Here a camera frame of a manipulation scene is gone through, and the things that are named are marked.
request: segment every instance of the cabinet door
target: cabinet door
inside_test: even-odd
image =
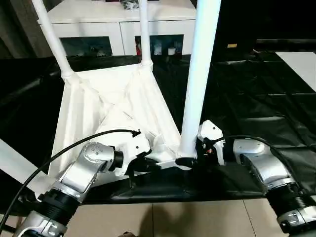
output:
[[[191,54],[194,26],[195,20],[150,21],[149,35],[151,36],[152,54],[160,52],[164,54],[163,52],[168,52],[168,47],[174,47],[176,51],[180,48],[181,54]],[[140,22],[121,22],[120,27],[125,55],[138,55],[140,53]]]
[[[53,24],[68,56],[124,55],[118,22]]]

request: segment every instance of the white rod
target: white rod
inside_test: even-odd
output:
[[[37,167],[0,139],[0,169],[23,184]],[[56,179],[40,172],[27,187],[38,195],[44,194],[55,181]]]
[[[69,65],[61,41],[54,32],[53,26],[48,18],[48,13],[43,1],[32,0],[32,2],[36,10],[36,13],[38,14],[39,21],[42,25],[44,36],[60,67],[62,78],[70,77],[74,73],[74,71],[71,69]]]
[[[142,65],[152,66],[150,56],[150,39],[148,28],[148,4],[147,0],[139,0],[141,44],[142,44]]]
[[[198,0],[184,108],[180,156],[195,157],[198,127],[214,47],[221,0]]]

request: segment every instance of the black cable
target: black cable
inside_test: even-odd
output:
[[[211,140],[210,142],[212,145],[214,145],[215,143],[223,141],[223,140],[244,139],[244,138],[249,138],[249,139],[253,139],[253,140],[262,142],[262,143],[266,144],[268,147],[270,147],[278,155],[278,159],[285,165],[285,167],[289,170],[290,174],[293,176],[294,180],[296,182],[298,182],[298,185],[301,187],[301,184],[300,184],[299,180],[297,179],[296,174],[295,174],[294,170],[292,169],[292,166],[290,165],[288,160],[284,157],[284,155],[274,145],[267,142],[265,139],[263,139],[261,137],[256,137],[256,136],[251,136],[251,135],[229,135],[229,136],[224,136],[224,137],[218,138],[216,140]]]
[[[14,203],[18,200],[22,190],[31,182],[31,180],[38,175],[38,173],[40,173],[47,165],[49,165],[51,162],[53,162],[55,159],[57,159],[58,157],[60,157],[63,153],[69,151],[70,149],[74,148],[77,145],[80,145],[83,142],[86,142],[92,138],[95,137],[99,137],[102,135],[106,135],[109,133],[115,133],[115,132],[129,132],[132,133],[133,136],[138,135],[140,132],[139,131],[133,131],[133,130],[128,130],[128,129],[114,129],[114,130],[109,130],[109,131],[105,131],[105,132],[100,132],[91,136],[88,136],[86,138],[81,139],[80,141],[77,141],[75,143],[73,143],[72,145],[66,147],[65,149],[62,149],[60,152],[58,152],[56,155],[52,156],[49,160],[47,160],[42,166],[40,166],[37,170],[34,171],[33,174],[31,174],[27,180],[23,183],[23,185],[20,187],[19,191],[17,192],[17,194],[15,195],[15,197],[13,198],[12,202],[10,203],[6,213],[4,214],[1,224],[0,224],[0,235],[4,229],[5,223],[8,220],[8,217],[10,215],[10,212],[13,208]]]

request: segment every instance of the table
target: table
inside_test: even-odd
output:
[[[75,71],[138,63],[139,57],[70,58]],[[189,56],[153,57],[154,75],[181,130]],[[35,165],[50,156],[63,93],[54,58],[1,60],[0,138]],[[261,136],[280,149],[299,181],[315,194],[316,93],[273,53],[223,55],[212,62],[202,120],[211,119],[224,134]],[[36,141],[36,153],[33,147]],[[19,184],[0,173],[0,211]],[[202,201],[261,198],[263,190],[247,168],[227,166],[183,171],[176,168],[93,188],[86,204]]]

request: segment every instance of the floor tile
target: floor tile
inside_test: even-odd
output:
[[[254,237],[242,200],[154,204],[155,237]]]
[[[152,237],[152,217],[151,204],[81,206],[65,237],[118,237],[126,231]]]
[[[277,216],[266,199],[245,200],[256,237],[288,237],[277,223]]]
[[[24,218],[23,217],[18,217],[18,216],[9,216],[8,220],[6,221],[6,224],[8,226],[16,228],[23,222]],[[1,234],[1,237],[12,237],[12,233],[3,231]]]

